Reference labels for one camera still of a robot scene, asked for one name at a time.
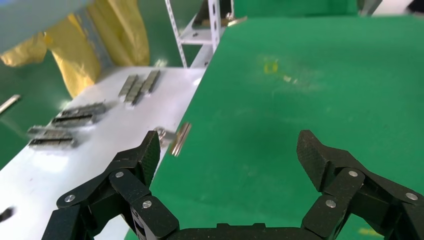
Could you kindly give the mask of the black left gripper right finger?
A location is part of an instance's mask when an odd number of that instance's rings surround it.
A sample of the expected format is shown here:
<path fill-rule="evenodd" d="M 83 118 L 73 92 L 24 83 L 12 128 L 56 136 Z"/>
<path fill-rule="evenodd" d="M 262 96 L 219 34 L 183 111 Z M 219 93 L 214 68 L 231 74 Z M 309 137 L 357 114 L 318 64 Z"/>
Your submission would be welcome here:
<path fill-rule="evenodd" d="M 322 144 L 300 131 L 297 158 L 320 193 L 301 227 L 322 240 L 334 240 L 351 215 L 362 218 L 386 240 L 424 237 L 422 194 L 371 172 L 348 151 Z"/>

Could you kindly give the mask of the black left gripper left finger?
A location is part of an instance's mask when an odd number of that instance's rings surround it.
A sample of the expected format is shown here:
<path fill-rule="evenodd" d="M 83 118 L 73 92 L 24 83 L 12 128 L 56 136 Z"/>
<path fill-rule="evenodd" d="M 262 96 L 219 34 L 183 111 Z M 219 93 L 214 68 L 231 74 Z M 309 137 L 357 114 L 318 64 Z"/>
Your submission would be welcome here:
<path fill-rule="evenodd" d="M 176 233 L 179 221 L 149 189 L 160 153 L 155 130 L 139 146 L 118 152 L 101 174 L 58 198 L 42 239 L 92 240 L 117 216 L 140 240 Z"/>

